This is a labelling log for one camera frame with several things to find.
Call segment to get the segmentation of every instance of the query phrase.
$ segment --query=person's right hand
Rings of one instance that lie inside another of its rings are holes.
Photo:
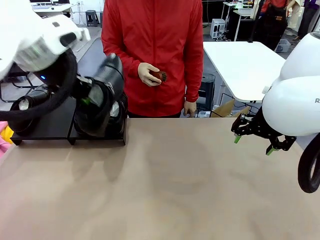
[[[161,84],[161,80],[152,76],[150,70],[153,72],[159,72],[160,70],[149,63],[142,62],[138,66],[138,75],[141,81],[149,87],[158,86]]]

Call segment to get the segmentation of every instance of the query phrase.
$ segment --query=red jacket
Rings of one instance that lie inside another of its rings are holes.
[[[130,112],[174,115],[183,109],[185,96],[189,102],[198,99],[204,55],[201,0],[106,0],[103,12],[103,51],[121,58]],[[143,62],[165,71],[166,82],[144,84],[138,76]]]

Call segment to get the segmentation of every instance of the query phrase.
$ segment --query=person's left hand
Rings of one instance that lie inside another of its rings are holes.
[[[189,118],[194,118],[197,110],[197,103],[196,102],[184,102],[184,112],[183,115],[187,116],[187,114],[190,114]]]

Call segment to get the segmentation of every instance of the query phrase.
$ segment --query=jacket sleeve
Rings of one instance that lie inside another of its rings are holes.
[[[122,23],[117,0],[105,1],[103,10],[101,40],[106,55],[115,53],[120,57],[123,70],[132,77],[138,77],[138,66],[141,63],[125,52]]]
[[[184,79],[187,87],[185,96],[186,100],[191,103],[199,97],[198,91],[202,81],[204,65],[202,11],[202,1],[195,0],[183,50]]]

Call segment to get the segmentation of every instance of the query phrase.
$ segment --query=person's hand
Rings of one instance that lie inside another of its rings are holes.
[[[148,85],[149,87],[158,86],[161,84],[161,80],[156,78],[155,76],[152,76],[149,72],[159,72],[160,70],[154,66],[152,66],[149,63],[142,62],[138,66],[138,75],[141,81]]]
[[[194,118],[197,110],[197,103],[196,102],[184,102],[184,112],[183,115],[187,116],[187,114],[190,114],[189,118]]]

